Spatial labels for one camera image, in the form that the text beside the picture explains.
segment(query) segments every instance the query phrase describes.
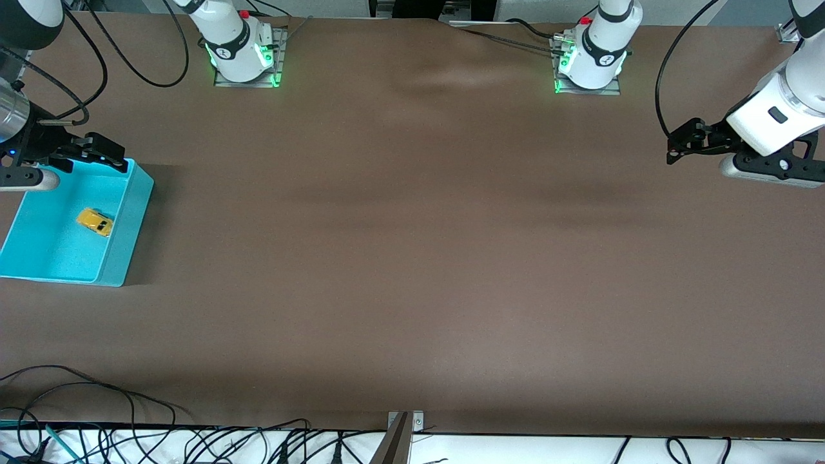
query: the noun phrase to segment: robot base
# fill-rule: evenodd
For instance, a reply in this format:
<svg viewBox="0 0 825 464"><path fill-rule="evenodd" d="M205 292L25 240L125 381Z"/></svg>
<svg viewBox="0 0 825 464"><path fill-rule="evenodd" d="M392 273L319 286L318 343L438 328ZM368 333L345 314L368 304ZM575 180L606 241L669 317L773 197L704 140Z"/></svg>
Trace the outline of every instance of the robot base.
<svg viewBox="0 0 825 464"><path fill-rule="evenodd" d="M262 37L260 46L267 47L269 50L263 52L264 58L272 60L272 66L264 71L257 78L245 82L236 83L228 80L216 69L214 71L214 85L216 87L235 87L235 88L276 88L281 86L281 75L284 72L284 57L286 55L286 38L288 34L283 27L272 27L271 34L267 37Z"/></svg>
<svg viewBox="0 0 825 464"><path fill-rule="evenodd" d="M621 95L621 90L619 87L619 78L618 76L613 78L607 87L598 88L596 90L591 90L589 88L581 88L573 81L570 80L569 77L559 72L559 66L563 59L565 59L564 53L567 53L565 45L572 43L572 36L573 30L568 29L563 34L556 34L553 39L550 39L550 48L553 49L555 53L553 53L553 76L555 79L555 88L556 93L577 93L582 95Z"/></svg>

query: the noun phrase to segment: brown tabletop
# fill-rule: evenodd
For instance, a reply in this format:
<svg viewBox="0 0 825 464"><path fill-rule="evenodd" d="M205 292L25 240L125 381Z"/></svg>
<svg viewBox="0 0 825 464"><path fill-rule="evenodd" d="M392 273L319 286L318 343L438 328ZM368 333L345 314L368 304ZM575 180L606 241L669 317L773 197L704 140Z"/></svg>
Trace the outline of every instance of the brown tabletop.
<svg viewBox="0 0 825 464"><path fill-rule="evenodd" d="M156 186L122 288L0 281L3 371L68 364L199 424L374 428L416 409L442 431L825 433L825 189L665 164L653 83L677 28L641 28L623 94L588 97L554 94L541 53L424 20L313 19L281 88L213 88L184 20L190 72L160 89L78 16L111 75L75 131L124 145ZM168 17L103 20L150 78L179 72ZM697 27L662 87L669 125L716 122L792 48ZM35 62L97 86L69 24ZM19 200L0 196L0 233ZM39 411L128 419L83 389Z"/></svg>

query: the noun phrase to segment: white floor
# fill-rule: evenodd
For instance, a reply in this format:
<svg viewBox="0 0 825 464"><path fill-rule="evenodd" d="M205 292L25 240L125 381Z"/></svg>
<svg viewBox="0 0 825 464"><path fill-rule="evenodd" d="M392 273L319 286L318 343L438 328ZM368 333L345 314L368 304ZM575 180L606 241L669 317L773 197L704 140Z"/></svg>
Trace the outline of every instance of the white floor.
<svg viewBox="0 0 825 464"><path fill-rule="evenodd" d="M161 433L162 431L139 430L138 435ZM264 462L267 456L273 453L277 446L286 437L286 431L265 432L262 435L254 432L235 432L213 444L210 450L220 453L232 443L252 435L230 460L234 464ZM65 445L80 457L83 451L80 443L80 433L77 430L67 430L59 433ZM130 430L119 430L115 440L127 439L132 436ZM88 451L98 444L98 432L88 430L83 433L84 443ZM157 464L183 464L184 447L187 441L194 438L191 431L180 430L172 434L151 453ZM313 438L307 446L307 453L311 454L322 445L335 440L337 434L327 432ZM346 443L363 462L368 462L383 437L382 433L368 433L347 438ZM159 440L144 438L140 442L143 448L149 450ZM417 434L413 438L410 456L411 464L432 464L446 458L447 464L503 464L517 462L520 464L539 463L570 463L570 464L611 464L618 452L623 438L590 438L590 437L522 437L522 436L471 436L471 435L428 435ZM206 463L215 460L215 457L202 446L193 453L193 443L188 447L190 458L188 462ZM621 458L624 464L676 464L668 455L665 448L665 438L633 438L630 440L625 453ZM719 464L722 458L725 441L712 438L683 439L682 442L690 454L691 462L695 464ZM23 443L34 449L37 443L36 431L24 431ZM121 444L119 450L125 461L117 453L109 456L112 464L137 464L143 453L134 445L134 441ZM304 449L295 449L290 462L295 464L304 459ZM309 459L309 464L329 464L332 459L334 446L325 448L322 452ZM673 446L674 453L680 461L686 462L678 446ZM17 432L4 430L0 432L0 450L14 457L23 455L17 444ZM194 455L202 452L198 458ZM356 464L356 460L347 451L342 454L344 464ZM71 454L66 452L55 440L50 440L44 460L54 464L69 464L73 462ZM728 464L815 464L817 460L825 460L825 443L810 441L779 441L769 439L736 439L733 440ZM95 454L82 462L88 464L103 463L101 454Z"/></svg>

